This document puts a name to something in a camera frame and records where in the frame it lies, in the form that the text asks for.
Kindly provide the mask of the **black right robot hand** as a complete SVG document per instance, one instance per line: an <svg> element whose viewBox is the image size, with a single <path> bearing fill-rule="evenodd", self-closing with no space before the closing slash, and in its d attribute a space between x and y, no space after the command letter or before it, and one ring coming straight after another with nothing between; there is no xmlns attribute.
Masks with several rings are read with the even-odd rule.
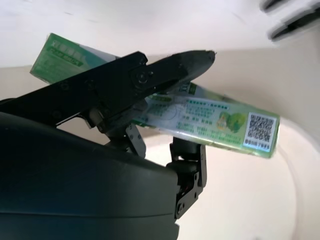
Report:
<svg viewBox="0 0 320 240"><path fill-rule="evenodd" d="M212 50L152 64L134 52L0 102L3 240L175 240L207 183L206 148L181 137L171 162L145 158L131 121L146 97L204 74Z"/></svg>

